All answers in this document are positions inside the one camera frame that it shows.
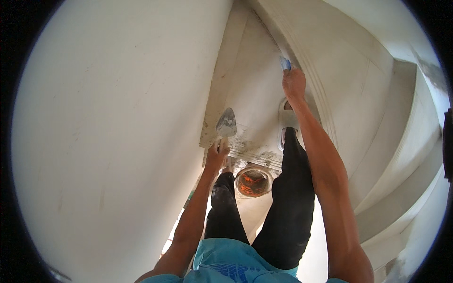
slipper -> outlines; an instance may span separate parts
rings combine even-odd
[[[277,136],[277,146],[283,151],[282,131],[284,128],[294,128],[299,131],[299,122],[293,110],[285,110],[284,106],[288,99],[283,99],[279,107],[279,134]]]

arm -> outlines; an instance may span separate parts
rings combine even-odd
[[[305,75],[299,69],[285,70],[282,85],[300,124],[314,190],[323,211],[329,277],[351,283],[373,282],[373,269],[360,246],[349,202],[347,172],[335,146],[305,102]]]
[[[218,153],[218,145],[219,141],[215,142],[207,152],[205,169],[187,208],[181,215],[170,248],[159,259],[154,269],[140,276],[135,283],[159,274],[174,274],[179,277],[185,275],[203,233],[209,190],[230,151],[224,149]]]

left hand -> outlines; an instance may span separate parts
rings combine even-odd
[[[226,148],[221,152],[218,152],[219,143],[219,139],[214,142],[214,144],[207,150],[206,157],[205,169],[212,170],[215,174],[222,169],[225,159],[230,152],[230,148]]]

man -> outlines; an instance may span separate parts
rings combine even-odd
[[[370,261],[360,246],[346,169],[305,102],[305,75],[299,69],[285,70],[282,85],[287,99],[280,106],[282,173],[272,184],[272,206],[253,244],[242,227],[231,172],[222,173],[214,184],[212,209],[200,241],[209,189],[229,152],[218,152],[216,142],[208,151],[172,245],[137,283],[299,282],[295,273],[310,238],[315,194],[326,230],[328,282],[374,281]],[[306,151],[296,138],[297,122]],[[186,275],[194,254],[194,270]]]

hand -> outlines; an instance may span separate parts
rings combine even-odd
[[[305,74],[302,70],[295,68],[283,70],[282,87],[291,106],[305,101],[305,83]]]
[[[212,170],[212,173],[217,174],[222,169],[225,159],[230,152],[230,148],[226,148],[218,152],[220,140],[216,140],[214,144],[207,150],[205,170]]]

